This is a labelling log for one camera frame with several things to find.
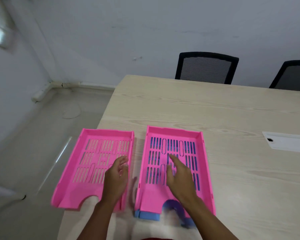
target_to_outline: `office chair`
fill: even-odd
[[[300,60],[285,61],[269,88],[300,91]]]
[[[211,52],[180,53],[178,80],[231,84],[239,58]]]

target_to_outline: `floor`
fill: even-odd
[[[58,90],[0,152],[0,186],[27,195],[0,208],[1,240],[57,239],[64,210],[50,205],[54,188],[82,128],[97,128],[111,95]]]

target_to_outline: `white wall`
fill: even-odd
[[[300,59],[300,0],[33,0],[62,77],[174,78],[180,52],[240,58],[233,84],[268,87]]]
[[[11,49],[0,48],[0,142],[38,106],[31,101],[31,96],[48,79],[18,33]]]

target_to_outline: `wood grain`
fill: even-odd
[[[216,215],[239,239],[300,239],[300,153],[272,150],[262,135],[300,134],[300,92],[126,76],[98,129],[135,132],[133,177],[147,125],[203,132]],[[59,239],[76,239],[91,208],[75,214],[65,212]],[[113,214],[107,239],[200,239],[178,227],[173,214],[160,222],[135,219],[131,209]]]

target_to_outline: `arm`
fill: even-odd
[[[226,228],[205,206],[204,202],[196,194],[191,170],[177,157],[169,155],[176,166],[176,174],[173,176],[171,166],[167,166],[167,184],[172,194],[180,201],[184,209],[191,216],[200,235],[206,240],[238,240],[232,232]]]
[[[128,159],[117,158],[104,176],[102,199],[96,204],[94,211],[77,240],[106,240],[108,226],[113,209],[127,187]]]

